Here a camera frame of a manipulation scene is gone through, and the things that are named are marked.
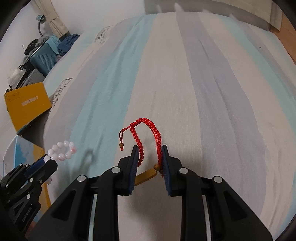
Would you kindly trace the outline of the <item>red cord bracelet gold charm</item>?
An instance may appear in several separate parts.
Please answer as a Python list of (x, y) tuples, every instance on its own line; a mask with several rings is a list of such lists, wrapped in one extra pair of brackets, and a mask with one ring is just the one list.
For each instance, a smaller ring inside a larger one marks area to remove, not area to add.
[[(148, 137), (148, 131), (145, 132), (144, 139), (139, 136), (137, 131), (137, 126), (144, 125), (151, 132), (151, 137)], [(125, 132), (130, 131), (130, 134), (135, 142), (135, 145), (138, 147), (138, 160), (136, 161), (137, 167), (140, 167), (143, 164), (143, 161), (146, 160), (149, 156), (146, 155), (146, 148), (148, 148), (148, 154), (152, 153), (152, 143), (154, 144), (155, 154), (155, 163), (153, 166), (144, 172), (137, 174), (135, 177), (135, 186), (141, 185), (152, 178), (160, 174), (163, 175), (163, 151), (162, 151), (162, 136), (154, 122), (148, 118), (138, 118), (135, 121), (131, 122), (127, 127), (122, 128), (118, 133), (119, 138), (119, 149), (123, 151), (125, 148), (124, 136)]]

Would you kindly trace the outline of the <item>grey suitcase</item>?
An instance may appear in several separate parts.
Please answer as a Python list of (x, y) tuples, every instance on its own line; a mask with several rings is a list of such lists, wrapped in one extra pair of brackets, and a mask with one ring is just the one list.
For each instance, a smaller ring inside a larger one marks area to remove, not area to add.
[(17, 83), (15, 89), (25, 87), (30, 84), (43, 82), (45, 79), (44, 75), (38, 70), (33, 69), (31, 72), (26, 71), (20, 81)]

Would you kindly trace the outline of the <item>teal suitcase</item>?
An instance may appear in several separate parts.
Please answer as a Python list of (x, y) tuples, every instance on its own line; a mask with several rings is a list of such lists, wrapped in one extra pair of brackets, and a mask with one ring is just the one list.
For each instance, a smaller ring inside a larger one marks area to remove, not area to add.
[(29, 62), (46, 77), (57, 62), (57, 54), (45, 43), (30, 56)]

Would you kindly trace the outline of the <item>striped bed sheet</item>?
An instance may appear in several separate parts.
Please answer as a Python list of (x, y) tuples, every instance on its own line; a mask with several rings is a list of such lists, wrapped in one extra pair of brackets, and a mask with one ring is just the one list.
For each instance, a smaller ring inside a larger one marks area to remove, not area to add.
[(209, 13), (165, 13), (82, 34), (44, 81), (44, 147), (72, 141), (54, 201), (128, 156), (148, 118), (170, 155), (221, 176), (277, 238), (295, 215), (295, 63), (271, 32)]

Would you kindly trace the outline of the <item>black bag on suitcase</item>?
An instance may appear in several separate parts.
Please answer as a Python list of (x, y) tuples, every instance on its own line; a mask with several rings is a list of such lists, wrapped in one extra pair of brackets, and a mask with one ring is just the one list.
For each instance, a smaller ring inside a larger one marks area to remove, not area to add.
[(34, 39), (33, 41), (31, 41), (28, 46), (26, 47), (25, 51), (24, 51), (24, 54), (27, 56), (29, 55), (29, 53), (34, 50), (35, 48), (39, 47), (38, 46), (38, 42), (39, 40), (38, 39)]

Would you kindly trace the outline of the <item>dark blue clothes pile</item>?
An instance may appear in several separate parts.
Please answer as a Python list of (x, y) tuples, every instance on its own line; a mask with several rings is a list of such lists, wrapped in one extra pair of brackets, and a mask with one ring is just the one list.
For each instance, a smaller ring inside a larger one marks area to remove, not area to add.
[(66, 37), (57, 47), (58, 54), (60, 56), (64, 56), (76, 42), (76, 40), (80, 37), (78, 34), (73, 34)]

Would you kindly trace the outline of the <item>blue desk lamp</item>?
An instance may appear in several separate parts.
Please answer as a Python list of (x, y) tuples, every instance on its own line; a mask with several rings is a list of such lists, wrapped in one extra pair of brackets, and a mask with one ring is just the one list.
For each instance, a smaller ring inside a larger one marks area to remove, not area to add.
[(47, 23), (45, 15), (37, 15), (36, 20), (38, 21), (38, 32), (41, 37), (50, 36), (51, 30)]

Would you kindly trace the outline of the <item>beige curtain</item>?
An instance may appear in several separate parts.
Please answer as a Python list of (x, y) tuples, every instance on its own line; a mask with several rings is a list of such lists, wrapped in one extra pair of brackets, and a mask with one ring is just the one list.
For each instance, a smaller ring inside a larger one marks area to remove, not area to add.
[(264, 30), (281, 29), (283, 12), (274, 1), (144, 1), (147, 14), (175, 11), (229, 16)]

